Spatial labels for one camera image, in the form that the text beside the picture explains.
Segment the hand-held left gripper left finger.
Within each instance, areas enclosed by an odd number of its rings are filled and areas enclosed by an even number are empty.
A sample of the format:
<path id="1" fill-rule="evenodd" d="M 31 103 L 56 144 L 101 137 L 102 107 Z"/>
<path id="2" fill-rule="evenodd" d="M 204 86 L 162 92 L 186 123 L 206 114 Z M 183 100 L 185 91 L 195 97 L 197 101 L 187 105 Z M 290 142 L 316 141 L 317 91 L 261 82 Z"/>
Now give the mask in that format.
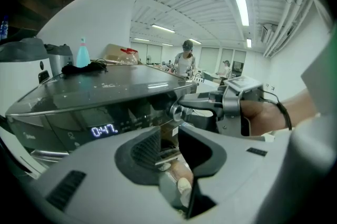
<path id="1" fill-rule="evenodd" d="M 56 224 L 182 224 L 159 190 L 158 127 L 89 142 L 31 183 L 39 210 Z"/>

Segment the white shoe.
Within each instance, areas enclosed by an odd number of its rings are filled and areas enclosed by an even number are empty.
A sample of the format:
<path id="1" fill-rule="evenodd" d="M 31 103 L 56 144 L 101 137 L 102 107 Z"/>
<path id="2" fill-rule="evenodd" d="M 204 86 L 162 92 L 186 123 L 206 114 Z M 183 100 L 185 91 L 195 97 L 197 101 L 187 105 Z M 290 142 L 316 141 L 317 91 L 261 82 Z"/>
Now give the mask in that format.
<path id="1" fill-rule="evenodd" d="M 180 201 L 186 208 L 189 207 L 192 193 L 193 178 L 181 177 L 177 181 L 177 189 L 180 193 Z"/>

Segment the black cloth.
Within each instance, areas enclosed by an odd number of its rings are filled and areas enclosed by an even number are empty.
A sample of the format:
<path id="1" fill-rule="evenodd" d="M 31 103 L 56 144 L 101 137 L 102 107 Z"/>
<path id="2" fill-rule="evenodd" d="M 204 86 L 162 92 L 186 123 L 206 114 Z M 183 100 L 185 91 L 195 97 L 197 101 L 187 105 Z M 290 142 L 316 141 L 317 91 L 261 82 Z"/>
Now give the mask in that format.
<path id="1" fill-rule="evenodd" d="M 104 59 L 91 61 L 87 66 L 84 67 L 66 65 L 62 68 L 61 73 L 64 75 L 75 75 L 97 71 L 107 71 L 107 62 Z"/>

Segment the person's grey trousers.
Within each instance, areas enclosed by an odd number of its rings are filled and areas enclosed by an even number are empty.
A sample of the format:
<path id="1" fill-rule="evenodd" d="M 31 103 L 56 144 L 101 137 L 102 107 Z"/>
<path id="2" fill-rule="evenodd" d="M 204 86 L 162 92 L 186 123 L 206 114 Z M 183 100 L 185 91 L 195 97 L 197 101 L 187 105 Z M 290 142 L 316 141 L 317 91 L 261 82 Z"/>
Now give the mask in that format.
<path id="1" fill-rule="evenodd" d="M 182 209 L 180 200 L 181 194 L 177 188 L 175 178 L 167 171 L 162 172 L 159 176 L 159 190 L 166 201 L 174 209 Z"/>

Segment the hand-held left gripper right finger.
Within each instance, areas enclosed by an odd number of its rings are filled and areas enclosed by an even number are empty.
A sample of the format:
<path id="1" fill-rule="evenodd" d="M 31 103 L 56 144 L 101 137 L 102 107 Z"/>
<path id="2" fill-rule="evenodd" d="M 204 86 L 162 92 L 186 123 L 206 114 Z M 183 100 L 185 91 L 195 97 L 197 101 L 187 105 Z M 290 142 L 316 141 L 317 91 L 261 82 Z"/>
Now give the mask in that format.
<path id="1" fill-rule="evenodd" d="M 262 224 L 259 211 L 278 176 L 290 134 L 281 132 L 273 142 L 264 142 L 180 126 L 178 139 L 194 174 L 188 223 Z"/>

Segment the grey appliance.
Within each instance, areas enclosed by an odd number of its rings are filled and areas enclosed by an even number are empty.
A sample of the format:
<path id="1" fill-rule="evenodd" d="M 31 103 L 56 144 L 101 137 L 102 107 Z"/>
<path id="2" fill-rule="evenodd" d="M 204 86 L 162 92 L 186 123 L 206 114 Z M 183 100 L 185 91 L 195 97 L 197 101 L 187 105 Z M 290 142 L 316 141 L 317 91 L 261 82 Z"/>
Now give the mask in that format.
<path id="1" fill-rule="evenodd" d="M 68 45 L 45 44 L 44 46 L 48 53 L 53 76 L 61 74 L 64 66 L 74 65 L 73 54 Z"/>

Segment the white ceiling pipes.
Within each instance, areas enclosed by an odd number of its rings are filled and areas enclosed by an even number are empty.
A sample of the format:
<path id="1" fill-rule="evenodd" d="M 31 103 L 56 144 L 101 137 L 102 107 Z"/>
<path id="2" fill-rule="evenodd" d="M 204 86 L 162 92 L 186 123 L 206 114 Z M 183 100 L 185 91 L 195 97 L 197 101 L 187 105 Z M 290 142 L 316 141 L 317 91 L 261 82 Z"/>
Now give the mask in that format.
<path id="1" fill-rule="evenodd" d="M 303 5 L 303 0 L 286 0 L 283 14 L 281 20 L 272 36 L 271 40 L 268 42 L 267 48 L 263 54 L 264 57 L 268 57 L 274 50 L 276 45 L 282 40 L 284 35 L 289 31 L 295 18 L 297 17 L 301 6 Z"/>

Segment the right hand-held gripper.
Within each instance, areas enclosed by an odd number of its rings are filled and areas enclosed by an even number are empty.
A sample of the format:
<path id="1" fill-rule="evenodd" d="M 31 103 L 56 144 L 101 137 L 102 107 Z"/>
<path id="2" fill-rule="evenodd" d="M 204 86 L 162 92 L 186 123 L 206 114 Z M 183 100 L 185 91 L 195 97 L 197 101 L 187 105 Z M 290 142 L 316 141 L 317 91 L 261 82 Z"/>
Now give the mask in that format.
<path id="1" fill-rule="evenodd" d="M 230 137 L 250 137 L 251 123 L 244 116 L 242 100 L 257 102 L 263 97 L 263 83 L 240 76 L 226 80 L 217 91 L 210 93 L 186 94 L 177 103 L 187 110 L 183 111 L 183 121 L 202 129 Z M 194 109 L 208 109 L 212 116 L 197 113 Z"/>

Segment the teal spray bottle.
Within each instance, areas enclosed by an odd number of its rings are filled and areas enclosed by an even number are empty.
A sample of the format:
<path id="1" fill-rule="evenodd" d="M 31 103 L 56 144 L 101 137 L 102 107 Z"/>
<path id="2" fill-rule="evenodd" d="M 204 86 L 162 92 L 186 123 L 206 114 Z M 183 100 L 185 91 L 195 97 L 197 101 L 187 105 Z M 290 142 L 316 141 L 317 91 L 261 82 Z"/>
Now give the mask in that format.
<path id="1" fill-rule="evenodd" d="M 77 52 L 77 57 L 76 57 L 76 67 L 86 67 L 90 64 L 90 56 L 88 49 L 86 47 L 86 41 L 85 38 L 82 37 L 80 41 L 80 46 Z"/>

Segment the white air conditioner unit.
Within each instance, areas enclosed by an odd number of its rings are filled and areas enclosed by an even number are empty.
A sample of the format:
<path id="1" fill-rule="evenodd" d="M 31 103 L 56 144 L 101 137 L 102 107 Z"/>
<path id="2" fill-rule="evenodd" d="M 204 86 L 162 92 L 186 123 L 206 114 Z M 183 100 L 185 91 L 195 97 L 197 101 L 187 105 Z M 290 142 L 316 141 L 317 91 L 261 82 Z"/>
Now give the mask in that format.
<path id="1" fill-rule="evenodd" d="M 264 44 L 268 43 L 272 39 L 277 27 L 278 25 L 271 23 L 263 24 L 261 31 L 261 42 Z"/>

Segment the white and black cleaning machine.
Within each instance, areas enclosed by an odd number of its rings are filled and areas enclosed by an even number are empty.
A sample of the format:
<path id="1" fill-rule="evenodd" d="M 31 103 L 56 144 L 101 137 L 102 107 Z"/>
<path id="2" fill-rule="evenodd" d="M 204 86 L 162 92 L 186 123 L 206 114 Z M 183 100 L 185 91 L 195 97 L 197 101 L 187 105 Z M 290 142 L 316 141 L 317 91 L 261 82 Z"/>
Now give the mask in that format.
<path id="1" fill-rule="evenodd" d="M 39 74 L 52 76 L 41 39 L 32 37 L 0 45 L 0 119 L 19 98 L 39 85 Z"/>

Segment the black cabinet appliance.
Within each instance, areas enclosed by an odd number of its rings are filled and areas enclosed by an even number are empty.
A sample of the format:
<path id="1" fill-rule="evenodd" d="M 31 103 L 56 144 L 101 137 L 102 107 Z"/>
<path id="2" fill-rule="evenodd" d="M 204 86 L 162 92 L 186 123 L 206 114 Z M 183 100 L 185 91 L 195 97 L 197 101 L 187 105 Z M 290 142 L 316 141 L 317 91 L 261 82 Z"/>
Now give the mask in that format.
<path id="1" fill-rule="evenodd" d="M 51 165 L 96 139 L 151 126 L 174 128 L 172 104 L 196 89 L 195 82 L 154 67 L 114 65 L 49 79 L 5 116 L 28 154 Z"/>

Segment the blue water bottle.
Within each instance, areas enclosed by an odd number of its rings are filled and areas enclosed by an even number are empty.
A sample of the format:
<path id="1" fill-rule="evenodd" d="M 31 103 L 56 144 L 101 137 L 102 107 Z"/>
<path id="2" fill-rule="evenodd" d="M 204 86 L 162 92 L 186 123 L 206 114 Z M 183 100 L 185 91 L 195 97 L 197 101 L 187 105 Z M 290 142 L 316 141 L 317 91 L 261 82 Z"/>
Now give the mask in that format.
<path id="1" fill-rule="evenodd" d="M 8 16 L 5 15 L 0 25 L 0 41 L 7 39 L 8 35 Z"/>

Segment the person's right forearm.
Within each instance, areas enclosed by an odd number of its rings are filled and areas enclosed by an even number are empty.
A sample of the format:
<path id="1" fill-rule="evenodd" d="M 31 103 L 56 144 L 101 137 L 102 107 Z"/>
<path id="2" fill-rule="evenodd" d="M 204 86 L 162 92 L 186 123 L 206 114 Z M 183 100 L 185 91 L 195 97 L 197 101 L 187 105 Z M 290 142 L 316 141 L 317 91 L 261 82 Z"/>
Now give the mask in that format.
<path id="1" fill-rule="evenodd" d="M 243 116 L 250 121 L 252 136 L 292 129 L 318 113 L 307 89 L 278 103 L 242 100 L 240 105 Z"/>

